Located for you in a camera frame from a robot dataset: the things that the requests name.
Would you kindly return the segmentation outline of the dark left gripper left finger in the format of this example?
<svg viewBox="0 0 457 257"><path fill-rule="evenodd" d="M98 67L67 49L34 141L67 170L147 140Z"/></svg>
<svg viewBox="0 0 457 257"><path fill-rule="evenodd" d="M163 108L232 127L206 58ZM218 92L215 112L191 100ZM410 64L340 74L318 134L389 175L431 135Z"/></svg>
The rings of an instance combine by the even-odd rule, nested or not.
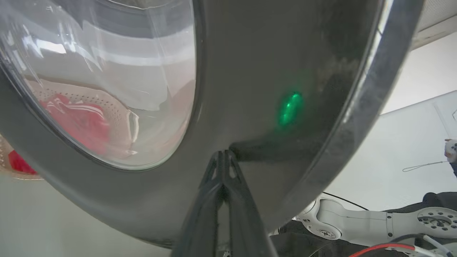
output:
<svg viewBox="0 0 457 257"><path fill-rule="evenodd" d="M218 212L222 192L220 169L222 152L214 153L199 184L199 191L188 211L173 257L214 257L218 243Z"/></svg>

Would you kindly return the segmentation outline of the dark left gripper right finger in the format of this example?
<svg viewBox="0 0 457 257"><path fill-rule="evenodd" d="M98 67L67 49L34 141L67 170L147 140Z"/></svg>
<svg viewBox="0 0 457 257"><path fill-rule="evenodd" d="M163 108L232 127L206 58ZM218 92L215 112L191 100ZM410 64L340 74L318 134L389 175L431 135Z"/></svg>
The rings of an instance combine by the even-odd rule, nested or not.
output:
<svg viewBox="0 0 457 257"><path fill-rule="evenodd" d="M230 207L233 257L277 257L236 156L225 151L225 191Z"/></svg>

